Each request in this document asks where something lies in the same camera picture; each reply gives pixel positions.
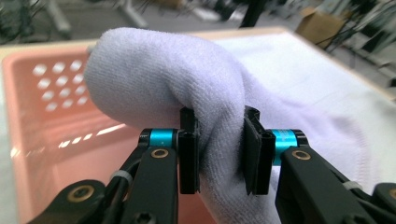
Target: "table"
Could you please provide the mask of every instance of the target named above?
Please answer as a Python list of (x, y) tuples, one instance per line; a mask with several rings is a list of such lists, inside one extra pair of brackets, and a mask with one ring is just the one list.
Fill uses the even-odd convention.
[[(378, 88), (375, 84), (371, 83), (364, 77), (359, 76), (355, 72), (351, 71), (346, 66), (341, 63), (335, 61), (329, 56), (322, 53), (320, 49), (316, 49), (316, 47), (312, 46), (310, 43), (304, 41), (299, 36), (290, 33), (288, 30), (285, 30), (282, 27), (271, 27), (271, 28), (256, 28), (256, 29), (241, 29), (241, 30), (227, 30), (227, 31), (216, 31), (216, 32), (201, 32), (194, 33), (190, 35), (199, 36), (201, 38), (210, 39), (214, 41), (218, 40), (228, 40), (239, 37), (247, 37), (247, 36), (268, 36), (268, 35), (280, 35), (287, 34), (288, 38), (293, 39), (293, 41), (297, 41), (299, 45), (303, 49), (313, 50), (315, 53), (320, 54), (321, 56), (327, 58), (331, 61), (332, 66), (337, 69), (342, 69), (343, 73), (346, 76), (349, 76), (353, 79), (357, 85), (364, 86), (367, 90), (375, 95), (375, 99), (382, 102), (382, 104), (387, 105), (386, 102), (389, 102), (387, 106), (392, 107), (391, 100), (396, 99), (396, 97), (381, 88)], [(48, 43), (48, 44), (39, 44), (39, 45), (29, 45), (29, 46), (7, 46), (0, 48), (0, 59), (3, 60), (8, 54), (13, 52), (21, 51), (21, 50), (29, 50), (29, 49), (57, 49), (57, 48), (69, 48), (72, 46), (91, 46), (95, 44), (95, 40), (87, 40), (87, 41), (72, 41), (72, 42), (59, 42), (59, 43)], [(9, 143), (9, 136), (7, 131), (7, 113), (6, 113), (6, 102), (4, 95), (4, 87), (3, 87), (3, 79), (0, 79), (0, 173), (2, 174), (2, 178), (0, 179), (0, 204), (2, 204), (2, 209), (0, 209), (0, 220), (5, 223), (17, 223), (17, 205), (16, 205), (16, 192), (14, 185), (14, 175), (12, 168), (12, 160), (10, 158), (10, 150), (11, 145)], [(395, 143), (391, 140), (386, 141), (387, 144)], [(377, 147), (381, 147), (378, 142), (375, 142)], [(391, 164), (390, 159), (382, 160), (381, 163)], [(385, 180), (388, 181), (396, 181), (394, 178), (389, 177), (391, 171), (388, 172)]]

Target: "black cable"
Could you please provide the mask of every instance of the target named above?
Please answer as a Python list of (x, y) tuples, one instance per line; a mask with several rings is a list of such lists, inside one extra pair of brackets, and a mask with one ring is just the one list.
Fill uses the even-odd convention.
[(111, 205), (108, 207), (103, 223), (105, 224), (116, 224), (120, 222), (122, 213), (122, 202), (128, 191), (128, 181), (124, 178), (120, 178), (119, 185), (112, 200)]
[(112, 0), (114, 2), (112, 8), (114, 8), (116, 6), (116, 4), (119, 2), (119, 0)]
[(356, 64), (356, 52), (355, 50), (352, 50), (352, 55), (350, 57), (350, 61), (349, 61), (349, 67), (352, 69), (355, 69), (355, 64)]
[[(357, 21), (355, 22), (355, 25), (354, 25), (352, 28), (349, 29), (349, 31), (352, 31), (352, 32), (349, 32), (349, 33), (347, 33), (347, 34), (344, 35), (344, 36), (341, 36), (341, 35), (336, 36), (336, 37), (330, 42), (330, 44), (325, 48), (325, 50), (327, 50), (329, 53), (332, 53), (335, 49), (337, 49), (340, 45), (342, 45), (343, 42), (344, 42), (345, 40), (349, 39), (350, 37), (352, 37), (354, 34), (357, 33), (357, 32), (354, 32), (353, 30), (355, 30), (355, 31), (357, 30), (356, 27), (358, 27), (359, 23), (360, 23), (361, 20), (363, 19), (363, 16), (361, 16), (361, 15), (359, 15), (359, 14), (356, 14), (356, 12), (354, 12), (354, 13), (348, 18), (348, 20), (346, 21), (346, 23), (345, 23), (345, 25), (344, 25), (343, 27), (345, 27), (350, 21), (356, 19), (356, 18), (354, 18), (354, 17), (356, 17), (356, 18), (360, 17), (360, 18), (357, 19)], [(328, 47), (329, 47), (330, 45), (334, 44), (334, 42), (335, 42), (335, 46), (334, 46), (332, 49), (328, 49)]]
[(52, 27), (51, 25), (46, 22), (46, 21), (42, 21), (39, 18), (35, 18), (36, 21), (42, 23), (43, 25), (39, 25), (39, 27), (44, 27), (43, 33), (45, 33), (46, 37), (39, 37), (39, 38), (24, 38), (21, 42), (22, 43), (42, 43), (42, 42), (49, 42), (51, 39), (51, 34), (52, 34)]
[(145, 13), (146, 9), (148, 8), (149, 4), (151, 3), (151, 0), (145, 0), (142, 5), (136, 8), (136, 11), (140, 11), (140, 14)]
[(40, 12), (43, 8), (45, 7), (45, 5), (41, 6), (40, 8), (36, 9), (33, 13), (31, 18), (33, 18), (38, 12)]
[(26, 37), (32, 35), (35, 31), (32, 26), (32, 17), (30, 14), (30, 3), (29, 0), (20, 0), (20, 20), (21, 20), (21, 36)]
[(33, 4), (30, 6), (30, 8), (35, 7), (39, 2), (40, 2), (40, 0), (35, 1), (35, 3), (33, 3)]
[(384, 210), (378, 206), (375, 206), (372, 203), (364, 201), (363, 199), (358, 199), (358, 202), (364, 209), (366, 209), (368, 213), (370, 213), (370, 215), (376, 217), (377, 219), (380, 219), (379, 223), (396, 224), (396, 216), (388, 212), (387, 210)]
[(111, 205), (111, 202), (113, 201), (114, 195), (117, 192), (117, 187), (119, 185), (119, 180), (120, 177), (113, 177), (110, 180), (110, 183), (108, 183), (108, 185), (106, 186), (106, 190), (105, 190), (105, 203), (104, 206), (105, 207), (109, 207)]
[(333, 14), (335, 12), (335, 10), (337, 10), (337, 8), (339, 8), (341, 6), (341, 3), (343, 1), (338, 1), (337, 6), (332, 10), (332, 12), (330, 14)]
[[(194, 9), (195, 9), (195, 7), (191, 8), (191, 7), (186, 7), (186, 6), (183, 6), (183, 7), (180, 8), (180, 9), (172, 9), (172, 8), (166, 7), (166, 6), (164, 6), (164, 5), (159, 5), (159, 6), (158, 6), (158, 13), (159, 13), (162, 17), (165, 17), (165, 18), (172, 18), (172, 19), (173, 19), (173, 18), (178, 18), (178, 17), (180, 17), (180, 16), (189, 17), (190, 14), (191, 14), (191, 12), (192, 12)], [(165, 16), (165, 13), (166, 13), (166, 12), (168, 12), (168, 14), (171, 14), (171, 12), (174, 12), (174, 11), (177, 12), (175, 16)]]
[(326, 42), (326, 41), (328, 41), (328, 40), (330, 40), (330, 39), (336, 38), (337, 36), (342, 35), (342, 34), (344, 34), (344, 33), (346, 33), (346, 32), (349, 32), (349, 31), (351, 31), (351, 30), (353, 30), (353, 29), (355, 29), (355, 28), (356, 28), (356, 30), (354, 31), (354, 34), (356, 34), (356, 33), (358, 32), (358, 30), (359, 30), (361, 27), (364, 27), (365, 25), (367, 25), (367, 24), (369, 24), (369, 23), (371, 23), (371, 22), (375, 22), (376, 20), (379, 20), (382, 16), (383, 16), (382, 13), (378, 13), (375, 17), (373, 17), (372, 19), (370, 19), (369, 21), (367, 21), (365, 24), (363, 24), (363, 25), (357, 24), (356, 26), (354, 26), (354, 27), (352, 27), (352, 28), (349, 28), (349, 29), (347, 29), (347, 30), (345, 30), (345, 31), (342, 31), (342, 32), (337, 33), (336, 35), (333, 35), (333, 36), (330, 36), (330, 37), (328, 37), (328, 38), (326, 38), (326, 39), (321, 40), (321, 41), (315, 43), (315, 45), (319, 45), (319, 44), (321, 44), (321, 43), (323, 43), (323, 42)]
[[(350, 182), (350, 180), (344, 176), (341, 172), (339, 172), (331, 163), (329, 163), (326, 160), (322, 160), (323, 163), (327, 166), (327, 168), (335, 175), (335, 177), (337, 177), (337, 179), (341, 182), (341, 183), (346, 183), (346, 182)], [(364, 192), (361, 189), (350, 189), (350, 191), (359, 199), (362, 199), (364, 201), (369, 201), (371, 196), (369, 194), (367, 194), (366, 192)]]
[(16, 39), (16, 38), (20, 35), (20, 33), (21, 33), (21, 32), (17, 32), (17, 33), (16, 33), (15, 35), (13, 35), (13, 36), (6, 36), (6, 40), (3, 41), (3, 42), (0, 42), (0, 45), (5, 45), (5, 44), (7, 44), (7, 43), (13, 41), (14, 39)]

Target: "plastic crate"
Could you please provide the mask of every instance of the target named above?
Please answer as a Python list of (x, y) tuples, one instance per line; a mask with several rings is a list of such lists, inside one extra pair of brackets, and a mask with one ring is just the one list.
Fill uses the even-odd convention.
[[(102, 114), (83, 80), (86, 48), (25, 51), (3, 61), (20, 223), (71, 183), (107, 183), (140, 130)], [(198, 196), (179, 198), (180, 223), (212, 222)]]

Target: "white cloth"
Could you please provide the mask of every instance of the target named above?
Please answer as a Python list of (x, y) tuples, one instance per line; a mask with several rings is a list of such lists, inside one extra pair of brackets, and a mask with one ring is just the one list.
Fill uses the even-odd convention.
[(238, 150), (245, 105), (262, 112), (265, 128), (301, 129), (312, 148), (351, 180), (361, 181), (362, 172), (364, 180), (371, 179), (375, 173), (354, 122), (280, 98), (267, 90), (271, 83), (257, 80), (228, 51), (209, 41), (111, 30), (93, 50), (85, 81), (104, 113), (137, 128), (176, 128), (182, 106), (195, 111), (202, 196), (220, 223), (279, 222), (274, 206), (277, 169), (268, 196), (246, 194)]

